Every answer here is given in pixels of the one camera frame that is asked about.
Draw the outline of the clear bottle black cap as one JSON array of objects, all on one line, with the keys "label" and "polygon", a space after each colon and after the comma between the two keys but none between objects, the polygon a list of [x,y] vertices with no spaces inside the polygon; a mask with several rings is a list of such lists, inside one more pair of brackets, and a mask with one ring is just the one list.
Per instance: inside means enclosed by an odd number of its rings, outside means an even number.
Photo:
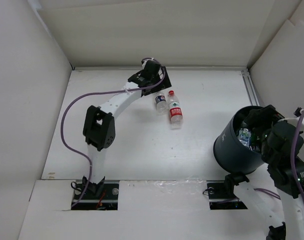
[{"label": "clear bottle black cap", "polygon": [[165,94],[162,91],[156,93],[155,96],[156,110],[159,115],[165,114],[167,111],[167,102]]}]

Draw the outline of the clear bottle blue white label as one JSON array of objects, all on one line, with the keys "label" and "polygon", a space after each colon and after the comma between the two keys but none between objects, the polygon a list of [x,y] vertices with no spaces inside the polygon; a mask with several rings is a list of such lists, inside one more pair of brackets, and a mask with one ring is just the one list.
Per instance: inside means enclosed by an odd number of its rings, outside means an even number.
[{"label": "clear bottle blue white label", "polygon": [[243,144],[245,147],[250,147],[251,142],[251,131],[247,128],[240,128],[238,130],[237,139]]}]

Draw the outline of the green plastic bottle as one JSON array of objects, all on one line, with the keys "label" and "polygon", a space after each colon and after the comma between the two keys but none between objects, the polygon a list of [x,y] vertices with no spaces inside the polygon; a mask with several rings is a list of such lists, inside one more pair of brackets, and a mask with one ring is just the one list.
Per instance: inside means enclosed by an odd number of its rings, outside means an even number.
[{"label": "green plastic bottle", "polygon": [[250,147],[249,148],[246,147],[246,148],[251,150],[252,152],[261,153],[261,138],[258,135],[258,133],[256,132],[256,127],[245,127],[244,126],[244,121],[239,122],[236,125],[236,130],[235,130],[236,138],[237,138],[237,135],[238,135],[238,130],[240,128],[247,128],[251,131]]}]

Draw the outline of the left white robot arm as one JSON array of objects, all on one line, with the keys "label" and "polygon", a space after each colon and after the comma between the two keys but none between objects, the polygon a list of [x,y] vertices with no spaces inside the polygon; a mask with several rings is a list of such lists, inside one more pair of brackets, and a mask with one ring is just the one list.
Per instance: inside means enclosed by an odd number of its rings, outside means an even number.
[{"label": "left white robot arm", "polygon": [[121,90],[116,91],[104,104],[87,109],[83,135],[88,145],[88,156],[92,161],[92,174],[83,179],[86,193],[98,198],[104,191],[104,162],[107,148],[116,138],[117,117],[134,101],[171,87],[166,67],[148,59],[143,69],[130,76]]}]

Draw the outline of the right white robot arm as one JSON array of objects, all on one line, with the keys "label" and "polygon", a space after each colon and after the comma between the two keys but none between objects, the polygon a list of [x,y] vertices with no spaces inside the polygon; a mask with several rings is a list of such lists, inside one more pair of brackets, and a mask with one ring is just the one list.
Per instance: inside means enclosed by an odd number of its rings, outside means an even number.
[{"label": "right white robot arm", "polygon": [[252,109],[242,125],[260,134],[261,159],[274,182],[284,220],[280,220],[251,187],[242,172],[225,177],[223,191],[236,196],[251,210],[267,230],[268,240],[304,240],[304,162],[297,156],[304,140],[304,109],[297,108],[294,118],[284,118],[268,105]]}]

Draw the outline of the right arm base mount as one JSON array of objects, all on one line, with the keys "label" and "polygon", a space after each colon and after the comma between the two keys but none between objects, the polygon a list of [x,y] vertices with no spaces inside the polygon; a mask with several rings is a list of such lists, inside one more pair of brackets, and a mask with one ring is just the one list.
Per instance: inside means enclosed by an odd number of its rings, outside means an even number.
[{"label": "right arm base mount", "polygon": [[246,205],[225,187],[224,181],[208,181],[203,192],[210,210],[246,210]]}]

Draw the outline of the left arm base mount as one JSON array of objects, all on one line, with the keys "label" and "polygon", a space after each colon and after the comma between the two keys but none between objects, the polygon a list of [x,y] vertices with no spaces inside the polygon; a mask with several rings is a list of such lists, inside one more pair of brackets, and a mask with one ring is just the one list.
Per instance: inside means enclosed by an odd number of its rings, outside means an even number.
[{"label": "left arm base mount", "polygon": [[73,181],[71,187],[74,190],[71,210],[74,211],[116,211],[118,209],[119,181],[105,181],[103,189],[98,196],[88,187],[82,199],[82,183]]}]

